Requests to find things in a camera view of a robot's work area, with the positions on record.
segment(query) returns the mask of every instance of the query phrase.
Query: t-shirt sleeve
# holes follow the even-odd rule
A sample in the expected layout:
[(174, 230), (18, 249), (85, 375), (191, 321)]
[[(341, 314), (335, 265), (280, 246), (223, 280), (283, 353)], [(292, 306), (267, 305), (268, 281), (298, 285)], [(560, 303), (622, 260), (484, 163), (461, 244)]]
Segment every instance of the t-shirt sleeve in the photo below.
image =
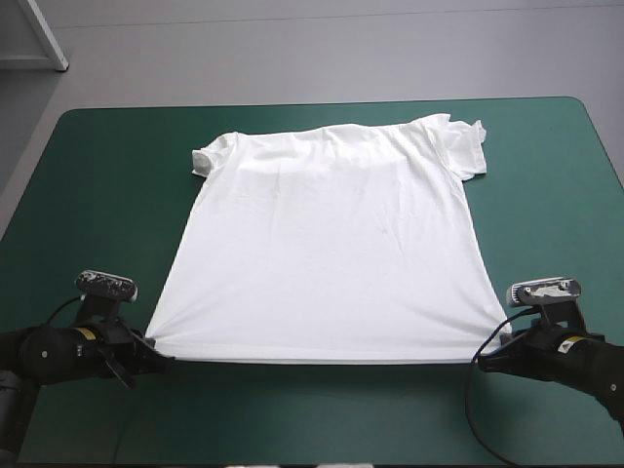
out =
[(193, 174), (208, 177), (227, 162), (229, 155), (236, 145), (237, 133), (224, 134), (215, 139), (211, 144), (201, 149), (193, 150)]
[(480, 120), (469, 125), (451, 122), (448, 114), (436, 114), (420, 122), (444, 163), (461, 180), (486, 173), (488, 168), (481, 147), (486, 140), (486, 129)]

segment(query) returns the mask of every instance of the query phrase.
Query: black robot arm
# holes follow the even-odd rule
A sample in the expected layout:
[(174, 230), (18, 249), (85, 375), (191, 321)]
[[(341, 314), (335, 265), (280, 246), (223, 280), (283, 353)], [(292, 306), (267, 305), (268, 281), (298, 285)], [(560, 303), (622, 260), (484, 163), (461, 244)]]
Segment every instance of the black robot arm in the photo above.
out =
[(116, 377), (133, 388), (134, 375), (164, 372), (173, 361), (119, 317), (121, 302), (137, 297), (132, 280), (87, 270), (76, 286), (83, 295), (69, 327), (49, 320), (0, 333), (0, 466), (15, 464), (42, 385)]
[(514, 332), (496, 351), (479, 356), (482, 371), (559, 382), (595, 397), (624, 424), (624, 347), (590, 333), (570, 278), (519, 283), (508, 291), (512, 306), (528, 306), (531, 327)]

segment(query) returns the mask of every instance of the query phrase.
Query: t-shirt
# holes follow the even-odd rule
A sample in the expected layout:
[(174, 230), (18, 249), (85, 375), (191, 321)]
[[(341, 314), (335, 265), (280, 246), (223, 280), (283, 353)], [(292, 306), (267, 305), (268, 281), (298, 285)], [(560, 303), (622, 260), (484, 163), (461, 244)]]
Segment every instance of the t-shirt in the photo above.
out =
[(437, 114), (193, 151), (206, 181), (147, 335), (191, 361), (470, 360), (505, 319), (462, 185), (485, 137)]

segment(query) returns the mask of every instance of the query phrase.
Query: green table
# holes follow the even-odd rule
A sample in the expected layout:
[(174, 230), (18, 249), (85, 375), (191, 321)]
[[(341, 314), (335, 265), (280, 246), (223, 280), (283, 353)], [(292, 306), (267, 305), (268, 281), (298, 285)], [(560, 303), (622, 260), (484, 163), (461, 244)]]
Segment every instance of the green table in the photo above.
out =
[[(482, 119), (488, 173), (466, 183), (496, 292), (571, 275), (588, 326), (624, 343), (624, 197), (592, 123), (569, 97), (74, 110), (62, 116), (0, 242), (0, 331), (44, 320), (85, 268), (134, 278), (144, 330), (203, 180), (190, 150), (229, 131), (272, 133), (447, 112)], [(63, 312), (68, 323), (71, 311)], [(45, 388), (21, 461), (494, 463), (463, 417), (465, 366), (177, 363), (139, 378)], [(556, 384), (479, 374), (487, 439), (532, 463), (622, 463), (618, 426)]]

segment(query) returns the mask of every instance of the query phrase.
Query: yellow label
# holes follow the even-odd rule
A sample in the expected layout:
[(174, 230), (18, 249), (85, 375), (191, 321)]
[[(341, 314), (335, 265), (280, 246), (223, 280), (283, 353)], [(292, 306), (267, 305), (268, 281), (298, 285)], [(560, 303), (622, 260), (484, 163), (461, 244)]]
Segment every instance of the yellow label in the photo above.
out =
[(80, 328), (75, 329), (75, 330), (77, 330), (78, 332), (80, 332), (81, 334), (83, 334), (83, 336), (84, 336), (85, 338), (87, 338), (89, 341), (93, 341), (93, 340), (95, 340), (95, 339), (96, 339), (96, 335), (95, 335), (95, 334), (94, 334), (91, 330), (89, 330), (89, 329), (85, 329), (85, 328), (83, 328), (83, 327), (80, 327)]
[(582, 341), (583, 339), (586, 339), (586, 338), (584, 336), (570, 336), (566, 338), (564, 341), (562, 341), (562, 344), (559, 345), (559, 348), (557, 348), (557, 351), (559, 351), (560, 353), (567, 354), (567, 351), (569, 351), (569, 349), (572, 346), (574, 346), (574, 344), (578, 343), (579, 341)]

